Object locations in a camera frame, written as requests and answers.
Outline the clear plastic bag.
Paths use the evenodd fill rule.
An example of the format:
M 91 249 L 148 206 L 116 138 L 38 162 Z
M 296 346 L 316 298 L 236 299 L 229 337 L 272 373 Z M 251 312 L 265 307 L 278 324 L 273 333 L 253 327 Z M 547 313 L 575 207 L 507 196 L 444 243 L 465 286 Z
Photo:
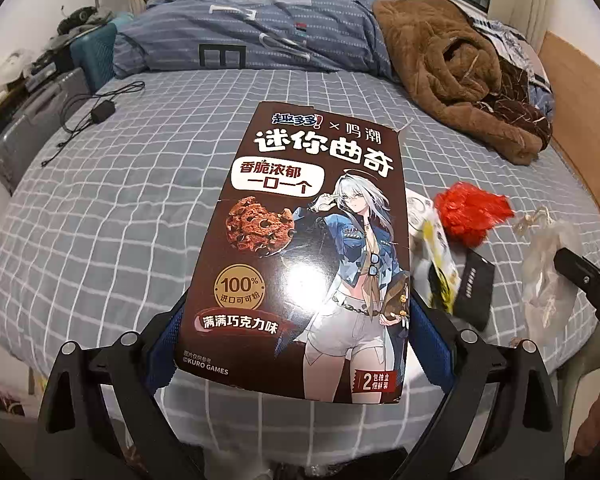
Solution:
M 556 220 L 547 206 L 524 214 L 514 227 L 518 237 L 528 240 L 521 265 L 521 307 L 529 338 L 546 346 L 567 326 L 578 290 L 556 270 L 554 258 L 559 249 L 582 254 L 580 234 L 565 220 Z

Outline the red plastic bag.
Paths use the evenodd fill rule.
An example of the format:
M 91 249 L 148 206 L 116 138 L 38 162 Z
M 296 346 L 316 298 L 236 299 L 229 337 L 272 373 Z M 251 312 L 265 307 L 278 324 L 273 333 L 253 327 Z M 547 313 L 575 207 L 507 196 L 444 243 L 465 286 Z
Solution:
M 481 245 L 490 229 L 513 218 L 504 195 L 496 195 L 468 182 L 456 182 L 434 198 L 434 208 L 450 240 L 468 248 Z

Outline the yellow white snack wrapper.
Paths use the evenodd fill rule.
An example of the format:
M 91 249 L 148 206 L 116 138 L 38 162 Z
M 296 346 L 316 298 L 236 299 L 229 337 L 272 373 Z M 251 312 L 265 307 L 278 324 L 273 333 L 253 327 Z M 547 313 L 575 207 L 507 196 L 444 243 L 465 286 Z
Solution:
M 425 304 L 452 314 L 460 274 L 437 209 L 430 198 L 405 190 L 410 234 L 412 289 Z

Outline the brown cookie box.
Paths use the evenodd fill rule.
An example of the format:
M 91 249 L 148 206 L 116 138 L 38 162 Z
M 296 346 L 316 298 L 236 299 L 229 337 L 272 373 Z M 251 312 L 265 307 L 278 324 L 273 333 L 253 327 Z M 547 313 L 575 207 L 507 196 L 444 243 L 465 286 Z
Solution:
M 176 364 L 276 396 L 396 402 L 408 329 L 406 216 L 394 130 L 260 103 L 201 246 Z

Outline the black card sleeve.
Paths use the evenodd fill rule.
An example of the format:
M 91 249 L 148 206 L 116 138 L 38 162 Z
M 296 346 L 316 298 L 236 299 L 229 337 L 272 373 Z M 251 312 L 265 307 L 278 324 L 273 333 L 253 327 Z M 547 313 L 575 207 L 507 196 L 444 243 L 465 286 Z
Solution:
M 489 322 L 494 274 L 493 263 L 468 249 L 453 314 L 478 332 L 483 332 Z

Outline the grey checked bed sheet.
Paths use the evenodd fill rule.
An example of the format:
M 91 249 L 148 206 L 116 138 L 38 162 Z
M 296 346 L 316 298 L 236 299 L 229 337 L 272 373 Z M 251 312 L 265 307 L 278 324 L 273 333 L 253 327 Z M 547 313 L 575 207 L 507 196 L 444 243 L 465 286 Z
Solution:
M 42 160 L 0 224 L 0 344 L 45 376 L 59 347 L 108 346 L 170 310 L 192 278 L 220 189 L 261 101 L 314 106 L 401 131 L 405 185 L 433 198 L 456 181 L 505 195 L 516 214 L 547 206 L 580 232 L 600 267 L 600 212 L 554 148 L 515 166 L 419 110 L 398 84 L 362 73 L 209 70 L 144 73 L 103 124 Z M 520 267 L 526 245 L 497 226 L 478 252 L 496 266 L 482 338 L 527 335 Z M 228 388 L 178 371 L 156 400 L 181 441 L 293 464 L 411 448 L 442 397 L 407 355 L 399 404 L 309 403 Z

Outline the patterned pillow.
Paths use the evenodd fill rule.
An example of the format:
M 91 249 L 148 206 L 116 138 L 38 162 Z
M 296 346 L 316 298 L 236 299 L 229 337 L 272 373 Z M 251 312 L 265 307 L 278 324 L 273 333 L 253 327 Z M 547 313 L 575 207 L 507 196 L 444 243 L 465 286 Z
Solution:
M 492 42 L 502 58 L 527 73 L 530 103 L 551 122 L 555 114 L 554 92 L 550 78 L 532 45 L 517 29 L 502 22 L 488 18 L 470 20 L 472 26 Z

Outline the brown fleece blanket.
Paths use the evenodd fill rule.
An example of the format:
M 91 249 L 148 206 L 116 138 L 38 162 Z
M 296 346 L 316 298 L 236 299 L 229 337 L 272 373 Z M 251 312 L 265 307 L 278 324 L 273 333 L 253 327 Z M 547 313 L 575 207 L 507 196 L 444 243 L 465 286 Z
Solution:
M 529 165 L 552 126 L 532 103 L 529 72 L 503 58 L 450 0 L 377 0 L 373 12 L 408 96 L 427 114 Z

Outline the grey suitcase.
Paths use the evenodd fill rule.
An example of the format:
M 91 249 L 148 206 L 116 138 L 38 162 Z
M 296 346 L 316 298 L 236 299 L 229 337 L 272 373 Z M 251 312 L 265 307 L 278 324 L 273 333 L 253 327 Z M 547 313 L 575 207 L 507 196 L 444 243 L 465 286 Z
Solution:
M 78 94 L 90 94 L 82 68 L 61 74 L 24 102 L 0 127 L 0 181 L 9 194 L 18 186 L 32 160 L 60 129 L 60 113 Z

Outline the teal suitcase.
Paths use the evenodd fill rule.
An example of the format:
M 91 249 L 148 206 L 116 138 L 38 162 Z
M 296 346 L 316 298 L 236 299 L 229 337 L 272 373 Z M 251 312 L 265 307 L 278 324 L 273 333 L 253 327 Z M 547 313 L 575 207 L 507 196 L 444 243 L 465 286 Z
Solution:
M 132 21 L 131 13 L 122 13 L 106 25 L 79 36 L 70 44 L 73 65 L 82 70 L 92 93 L 97 92 L 114 76 L 114 40 L 118 29 Z

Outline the blue striped duvet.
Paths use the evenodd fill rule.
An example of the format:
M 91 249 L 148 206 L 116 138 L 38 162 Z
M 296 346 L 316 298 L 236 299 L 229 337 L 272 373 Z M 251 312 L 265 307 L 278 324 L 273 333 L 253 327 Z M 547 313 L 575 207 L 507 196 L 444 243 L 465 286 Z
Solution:
M 374 0 L 150 0 L 114 40 L 119 78 L 174 70 L 307 70 L 392 78 Z

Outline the wooden bed frame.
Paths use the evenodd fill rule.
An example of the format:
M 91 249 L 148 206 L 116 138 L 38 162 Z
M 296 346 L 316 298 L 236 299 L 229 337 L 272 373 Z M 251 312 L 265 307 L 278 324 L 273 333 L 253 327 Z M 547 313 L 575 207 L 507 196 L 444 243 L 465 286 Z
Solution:
M 540 60 L 554 90 L 554 143 L 600 208 L 600 66 L 551 32 Z

